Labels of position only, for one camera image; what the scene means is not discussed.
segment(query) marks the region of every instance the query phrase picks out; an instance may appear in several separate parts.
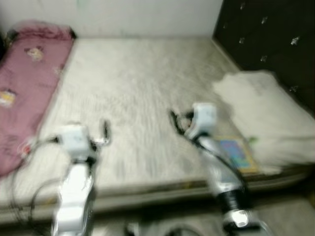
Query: black cable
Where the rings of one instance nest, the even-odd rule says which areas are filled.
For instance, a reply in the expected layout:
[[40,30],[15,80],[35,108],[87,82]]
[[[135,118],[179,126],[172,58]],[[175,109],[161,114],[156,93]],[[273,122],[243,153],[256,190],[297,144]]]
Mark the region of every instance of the black cable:
[[[229,164],[227,161],[225,161],[222,157],[220,157],[219,155],[216,155],[214,152],[207,150],[204,146],[202,146],[199,142],[195,140],[190,140],[185,136],[185,131],[184,129],[179,125],[178,123],[178,115],[175,114],[172,110],[169,110],[169,117],[171,120],[171,123],[174,124],[176,131],[178,132],[178,134],[182,135],[183,137],[185,137],[188,141],[190,141],[191,143],[193,143],[194,145],[196,145],[198,148],[201,148],[202,150],[208,152],[209,154],[213,155],[214,157],[216,157],[223,165],[225,165],[230,171],[232,171],[233,174],[236,175],[236,177],[238,177],[238,179],[241,181],[243,187],[244,187],[244,191],[248,194],[249,190],[248,190],[248,186],[247,186],[247,182],[245,181],[242,173],[232,164]],[[191,113],[188,113],[188,115],[186,115],[187,118],[191,118],[193,117],[193,115],[191,115]]]
[[[43,144],[48,144],[48,143],[58,143],[59,139],[58,137],[53,137],[51,139],[47,139],[45,141],[42,142],[38,142],[34,145],[34,147],[31,149],[31,152],[29,153],[26,161],[28,163],[31,163],[32,158],[34,156],[34,153],[36,152],[36,150],[38,148],[40,148]],[[23,210],[23,207],[20,206],[17,201],[16,201],[16,197],[15,197],[15,183],[16,183],[16,176],[18,174],[18,172],[21,170],[22,166],[19,166],[13,173],[12,173],[12,181],[11,181],[11,185],[10,185],[10,192],[11,192],[11,200],[10,200],[10,208],[13,211],[16,220],[19,222],[19,224],[22,227],[27,227],[27,226],[31,226],[29,224],[29,221],[22,216],[21,211]],[[38,234],[40,234],[41,236],[46,236],[46,234],[42,234],[42,232],[38,232],[36,231]]]
[[49,231],[45,231],[45,229],[43,227],[40,227],[39,225],[35,224],[34,220],[33,220],[33,210],[35,209],[35,201],[36,201],[36,197],[38,196],[39,192],[45,188],[48,187],[50,185],[53,185],[57,182],[60,182],[60,179],[51,179],[48,180],[46,182],[44,182],[33,194],[33,197],[31,199],[31,203],[30,203],[30,210],[29,210],[29,215],[28,215],[28,225],[38,234],[40,234],[41,236],[49,236],[50,232]]
[[196,229],[188,225],[182,225],[172,228],[165,236],[202,236]]

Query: mattress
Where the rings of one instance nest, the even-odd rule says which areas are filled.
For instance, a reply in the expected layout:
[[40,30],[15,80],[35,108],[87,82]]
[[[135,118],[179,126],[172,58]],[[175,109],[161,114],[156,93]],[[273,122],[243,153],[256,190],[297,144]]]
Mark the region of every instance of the mattress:
[[[112,143],[102,150],[96,171],[97,210],[205,196],[197,150],[176,135],[167,109],[185,111],[194,102],[212,102],[219,111],[216,134],[239,136],[229,107],[212,89],[233,68],[210,39],[78,39],[39,138],[71,121],[87,125],[98,138],[100,120],[110,121]],[[17,203],[27,206],[44,182],[63,178],[69,163],[58,146],[39,149],[16,176]],[[251,189],[264,190],[290,186],[309,171],[301,167],[245,177]],[[12,176],[1,180],[0,210],[7,214],[11,188]],[[53,204],[56,190],[43,189],[38,209]]]

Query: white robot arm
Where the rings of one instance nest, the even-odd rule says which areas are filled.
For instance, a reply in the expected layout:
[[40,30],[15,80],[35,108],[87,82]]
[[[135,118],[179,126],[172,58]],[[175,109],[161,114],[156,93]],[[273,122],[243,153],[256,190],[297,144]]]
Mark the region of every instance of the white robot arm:
[[57,136],[58,143],[69,154],[72,164],[59,190],[52,236],[89,236],[92,232],[94,170],[98,150],[109,143],[106,124],[103,131],[104,138],[93,141],[87,127],[70,124],[62,127]]
[[[223,228],[230,236],[271,236],[252,209],[246,183],[230,161],[230,158],[215,141],[213,131],[217,121],[217,109],[212,104],[196,103],[193,112],[177,115],[170,111],[177,132],[192,142],[200,151],[201,160],[207,169],[210,192],[221,205]],[[190,120],[187,129],[181,119]]]

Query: colorful book cover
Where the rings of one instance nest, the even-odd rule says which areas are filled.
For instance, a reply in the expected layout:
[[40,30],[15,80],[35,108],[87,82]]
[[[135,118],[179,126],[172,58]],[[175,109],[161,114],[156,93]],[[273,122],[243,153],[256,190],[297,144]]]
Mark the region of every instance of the colorful book cover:
[[216,140],[231,158],[234,165],[243,173],[257,173],[257,165],[251,151],[240,138],[217,137]]

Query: pink blanket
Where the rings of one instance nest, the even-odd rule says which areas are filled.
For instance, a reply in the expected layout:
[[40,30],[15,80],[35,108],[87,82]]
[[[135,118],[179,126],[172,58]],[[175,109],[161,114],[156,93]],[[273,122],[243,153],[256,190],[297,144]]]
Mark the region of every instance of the pink blanket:
[[23,163],[21,147],[36,135],[69,56],[71,29],[24,22],[0,66],[0,177]]

